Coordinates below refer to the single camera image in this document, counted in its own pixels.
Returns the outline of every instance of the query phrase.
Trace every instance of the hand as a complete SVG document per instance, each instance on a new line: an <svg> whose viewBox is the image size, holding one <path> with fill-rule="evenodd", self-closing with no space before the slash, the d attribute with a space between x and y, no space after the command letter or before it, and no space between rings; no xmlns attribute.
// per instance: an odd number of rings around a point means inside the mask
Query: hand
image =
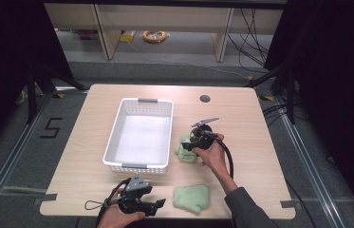
<svg viewBox="0 0 354 228"><path fill-rule="evenodd" d="M223 135L217 133L215 135L220 140L224 140ZM216 175L228 174L224 149L217 141L214 141L206 150L196 147L192 149L192 152L202 159L200 166L207 165Z"/></svg>
<svg viewBox="0 0 354 228"><path fill-rule="evenodd" d="M142 220L144 217L145 214L143 212L124 214L124 212L121 211L118 204L112 204L102 215L98 227L99 228L123 228L129 225L130 223L132 223L133 221Z"/></svg>

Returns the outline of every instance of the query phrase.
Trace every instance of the person's left hand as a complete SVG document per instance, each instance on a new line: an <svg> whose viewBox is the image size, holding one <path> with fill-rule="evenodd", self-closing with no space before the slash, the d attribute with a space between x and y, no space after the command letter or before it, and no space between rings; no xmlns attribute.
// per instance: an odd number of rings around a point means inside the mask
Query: person's left hand
<svg viewBox="0 0 354 228"><path fill-rule="evenodd" d="M142 220L145 217L143 212L124 214L118 204L112 204L102 215L98 228L123 228L133 221Z"/></svg>

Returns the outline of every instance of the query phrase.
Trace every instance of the white basket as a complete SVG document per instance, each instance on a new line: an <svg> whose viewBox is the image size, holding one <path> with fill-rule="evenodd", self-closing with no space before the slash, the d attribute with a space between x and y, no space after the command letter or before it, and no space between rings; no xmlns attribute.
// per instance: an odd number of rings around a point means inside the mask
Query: white basket
<svg viewBox="0 0 354 228"><path fill-rule="evenodd" d="M122 99L103 163L115 172L165 174L173 110L169 100Z"/></svg>

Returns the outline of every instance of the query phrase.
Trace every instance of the person's right hand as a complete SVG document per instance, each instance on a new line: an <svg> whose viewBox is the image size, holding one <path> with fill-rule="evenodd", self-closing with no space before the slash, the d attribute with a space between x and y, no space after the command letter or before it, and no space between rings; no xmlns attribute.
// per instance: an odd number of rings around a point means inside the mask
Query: person's right hand
<svg viewBox="0 0 354 228"><path fill-rule="evenodd" d="M224 140L223 135L217 133L215 133L215 135L221 141ZM207 165L216 175L228 174L225 152L217 141L214 141L206 150L196 147L192 149L192 152L202 159L202 162L199 164L200 166Z"/></svg>

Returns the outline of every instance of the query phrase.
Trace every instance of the green object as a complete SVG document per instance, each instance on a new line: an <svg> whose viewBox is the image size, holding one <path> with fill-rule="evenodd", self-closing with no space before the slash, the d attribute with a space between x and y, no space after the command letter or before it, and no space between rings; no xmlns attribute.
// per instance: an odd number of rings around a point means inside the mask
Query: green object
<svg viewBox="0 0 354 228"><path fill-rule="evenodd" d="M179 159L183 162L195 162L197 155L192 152L184 149L182 147L182 143L190 143L190 136L187 134L182 134L179 138L179 144L177 145L177 148L175 149L175 152Z"/></svg>
<svg viewBox="0 0 354 228"><path fill-rule="evenodd" d="M205 185L178 187L174 192L173 204L177 208L199 214L201 210L209 206L210 192Z"/></svg>

